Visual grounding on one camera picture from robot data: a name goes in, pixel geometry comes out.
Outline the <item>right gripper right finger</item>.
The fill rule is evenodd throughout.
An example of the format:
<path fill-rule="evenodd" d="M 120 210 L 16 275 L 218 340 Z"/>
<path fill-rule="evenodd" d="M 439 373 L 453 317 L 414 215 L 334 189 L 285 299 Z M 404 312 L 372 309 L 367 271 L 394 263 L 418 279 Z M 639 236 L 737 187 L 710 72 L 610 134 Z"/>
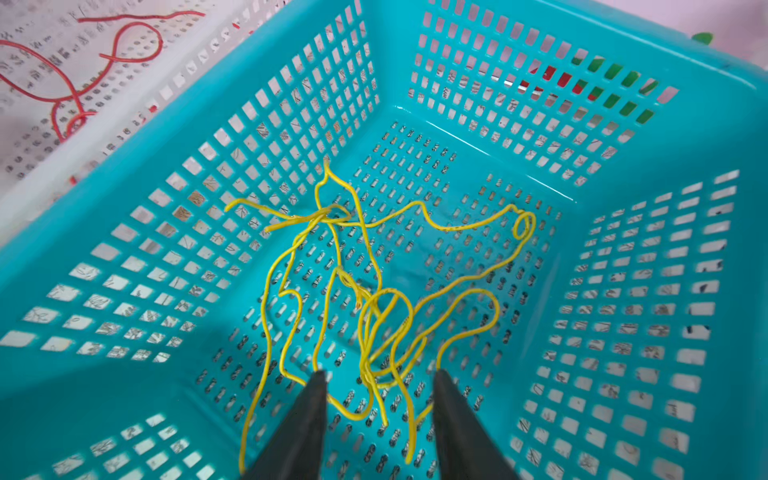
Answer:
<path fill-rule="evenodd" d="M 441 479 L 519 479 L 444 369 L 433 379 L 432 407 Z"/>

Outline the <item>left white plastic basket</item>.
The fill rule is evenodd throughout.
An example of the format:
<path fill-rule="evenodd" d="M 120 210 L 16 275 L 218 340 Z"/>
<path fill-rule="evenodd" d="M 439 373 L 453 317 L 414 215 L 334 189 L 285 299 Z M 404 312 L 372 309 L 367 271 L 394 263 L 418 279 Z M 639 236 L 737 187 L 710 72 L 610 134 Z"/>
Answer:
<path fill-rule="evenodd" d="M 5 1 L 1 239 L 10 241 L 280 1 Z"/>

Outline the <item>teal plastic basket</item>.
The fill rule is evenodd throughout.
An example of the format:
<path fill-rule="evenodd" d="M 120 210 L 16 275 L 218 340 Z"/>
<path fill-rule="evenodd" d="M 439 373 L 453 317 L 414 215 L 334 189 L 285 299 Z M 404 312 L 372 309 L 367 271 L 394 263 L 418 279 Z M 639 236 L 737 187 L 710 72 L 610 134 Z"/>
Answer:
<path fill-rule="evenodd" d="M 767 73 L 587 1 L 295 1 L 1 251 L 5 479 L 767 475 Z"/>

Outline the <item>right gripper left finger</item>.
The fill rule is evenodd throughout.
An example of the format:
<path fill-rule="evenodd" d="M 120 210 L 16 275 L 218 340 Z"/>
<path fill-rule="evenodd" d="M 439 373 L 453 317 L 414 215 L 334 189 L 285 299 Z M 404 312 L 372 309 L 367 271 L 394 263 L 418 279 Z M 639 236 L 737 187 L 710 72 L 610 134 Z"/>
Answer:
<path fill-rule="evenodd" d="M 319 479 L 327 428 L 327 380 L 313 373 L 241 479 Z"/>

